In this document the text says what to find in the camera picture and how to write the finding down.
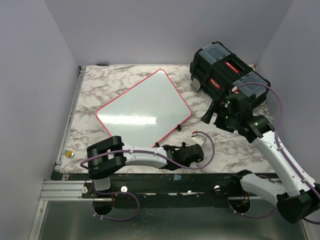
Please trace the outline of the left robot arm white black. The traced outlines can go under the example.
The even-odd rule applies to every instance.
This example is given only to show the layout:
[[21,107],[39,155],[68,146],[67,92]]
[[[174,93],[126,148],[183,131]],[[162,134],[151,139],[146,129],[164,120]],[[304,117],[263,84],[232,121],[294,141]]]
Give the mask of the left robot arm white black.
[[192,163],[204,160],[202,145],[206,139],[192,136],[181,146],[156,145],[155,148],[136,147],[122,142],[120,136],[112,136],[87,149],[89,179],[93,181],[93,191],[101,198],[111,191],[110,176],[126,166],[146,166],[174,171],[190,167]]

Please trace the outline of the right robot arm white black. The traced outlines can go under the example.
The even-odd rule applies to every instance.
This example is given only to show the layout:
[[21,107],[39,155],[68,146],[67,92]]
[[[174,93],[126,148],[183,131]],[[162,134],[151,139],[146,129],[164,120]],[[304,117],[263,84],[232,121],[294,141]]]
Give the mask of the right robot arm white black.
[[280,215],[295,224],[320,208],[320,185],[307,174],[278,137],[278,130],[264,115],[254,115],[243,93],[213,99],[201,120],[208,124],[216,114],[214,125],[228,132],[237,131],[246,138],[276,172],[281,183],[275,184],[243,170],[230,183],[230,191],[241,196],[253,193],[276,206]]

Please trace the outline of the pink-framed whiteboard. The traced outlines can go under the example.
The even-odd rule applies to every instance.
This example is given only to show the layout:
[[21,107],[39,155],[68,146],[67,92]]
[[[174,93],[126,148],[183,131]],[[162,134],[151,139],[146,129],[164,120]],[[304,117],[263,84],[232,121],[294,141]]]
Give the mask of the pink-framed whiteboard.
[[138,147],[153,147],[192,115],[163,69],[158,69],[96,111],[111,136]]

